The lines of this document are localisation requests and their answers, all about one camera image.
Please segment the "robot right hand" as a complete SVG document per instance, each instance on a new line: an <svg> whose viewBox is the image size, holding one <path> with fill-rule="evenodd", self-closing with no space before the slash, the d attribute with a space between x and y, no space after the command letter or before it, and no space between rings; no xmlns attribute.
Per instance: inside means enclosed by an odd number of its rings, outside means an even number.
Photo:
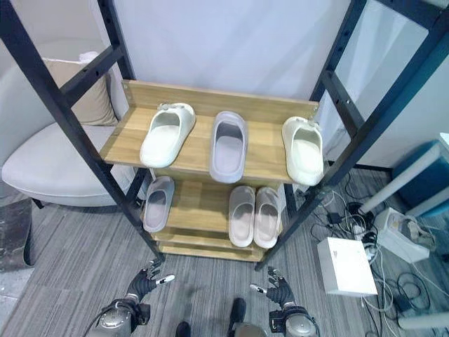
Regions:
<svg viewBox="0 0 449 337"><path fill-rule="evenodd" d="M278 304L282 309L295 306L295 296L289 283L282 273L275 267L268 267L269 283L271 288L263 288L257 284L250 283L251 290L265 295L269 300Z"/></svg>

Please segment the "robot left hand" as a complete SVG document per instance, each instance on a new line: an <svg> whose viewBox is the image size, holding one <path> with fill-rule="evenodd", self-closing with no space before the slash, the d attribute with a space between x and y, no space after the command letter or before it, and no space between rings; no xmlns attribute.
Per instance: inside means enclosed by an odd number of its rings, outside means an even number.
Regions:
<svg viewBox="0 0 449 337"><path fill-rule="evenodd" d="M125 298L140 303L142 299L156 287L167 284L175 280L174 274L159 277L162 261L154 259L148 262L147 266L141 269L130 282Z"/></svg>

